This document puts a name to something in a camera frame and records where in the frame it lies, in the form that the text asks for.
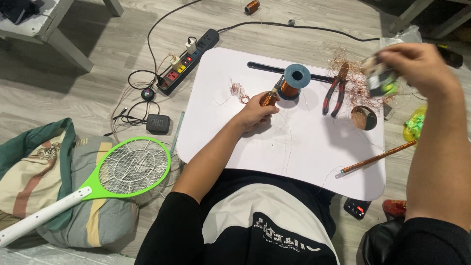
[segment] pliers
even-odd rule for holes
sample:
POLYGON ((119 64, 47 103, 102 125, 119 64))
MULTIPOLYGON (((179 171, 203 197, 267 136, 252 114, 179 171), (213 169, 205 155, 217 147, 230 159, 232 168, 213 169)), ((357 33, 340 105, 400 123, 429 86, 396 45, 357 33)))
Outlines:
POLYGON ((332 85, 330 86, 329 91, 327 91, 327 94, 325 95, 324 103, 322 104, 322 115, 325 116, 327 115, 327 113, 329 113, 330 98, 332 97, 332 94, 335 91, 337 85, 339 86, 339 97, 337 99, 337 105, 335 105, 335 108, 333 109, 330 116, 335 118, 335 116, 337 116, 337 114, 339 113, 339 110, 342 107, 343 98, 345 97, 345 85, 348 82, 348 80, 346 79, 348 73, 349 64, 345 62, 342 64, 339 74, 333 77, 332 85))

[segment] fly swatter handle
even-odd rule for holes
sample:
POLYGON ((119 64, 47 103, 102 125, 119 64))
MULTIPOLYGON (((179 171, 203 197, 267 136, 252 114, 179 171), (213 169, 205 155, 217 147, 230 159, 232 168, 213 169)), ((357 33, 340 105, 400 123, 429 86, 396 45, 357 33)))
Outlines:
POLYGON ((64 212, 68 208, 79 203, 85 196, 91 193, 90 187, 81 188, 70 195, 56 201, 36 213, 26 217, 20 222, 0 231, 0 248, 6 247, 11 242, 24 236, 29 231, 45 223, 49 219, 64 212))

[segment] electric fly swatter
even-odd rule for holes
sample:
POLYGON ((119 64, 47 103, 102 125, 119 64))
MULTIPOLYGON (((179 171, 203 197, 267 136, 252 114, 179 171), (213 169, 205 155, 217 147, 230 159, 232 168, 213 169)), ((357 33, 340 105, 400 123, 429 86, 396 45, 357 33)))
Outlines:
POLYGON ((83 200, 128 198, 152 189, 169 172, 170 160, 167 148, 149 137, 116 145, 77 191, 0 231, 0 248, 83 200))

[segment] power strip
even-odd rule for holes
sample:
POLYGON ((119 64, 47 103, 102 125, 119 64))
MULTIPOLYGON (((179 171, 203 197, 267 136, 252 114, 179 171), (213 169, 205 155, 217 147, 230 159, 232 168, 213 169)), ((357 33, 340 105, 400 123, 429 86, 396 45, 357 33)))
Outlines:
POLYGON ((165 94, 170 95, 175 88, 185 79, 201 60, 204 52, 212 49, 219 42, 219 33, 209 29, 197 42, 196 51, 193 54, 185 53, 181 58, 182 67, 175 71, 173 68, 165 74, 164 81, 161 81, 157 87, 165 94))

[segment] wire spool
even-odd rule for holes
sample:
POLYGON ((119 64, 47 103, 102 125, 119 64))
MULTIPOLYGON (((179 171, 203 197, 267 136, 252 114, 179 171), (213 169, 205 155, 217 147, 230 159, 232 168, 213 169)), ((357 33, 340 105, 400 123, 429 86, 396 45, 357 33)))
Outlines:
POLYGON ((284 80, 278 94, 284 100, 295 100, 310 81, 311 73, 305 66, 292 64, 284 70, 284 80))
POLYGON ((251 14, 255 13, 259 9, 260 6, 260 1, 259 0, 254 0, 250 2, 247 6, 244 8, 244 13, 248 16, 251 14))

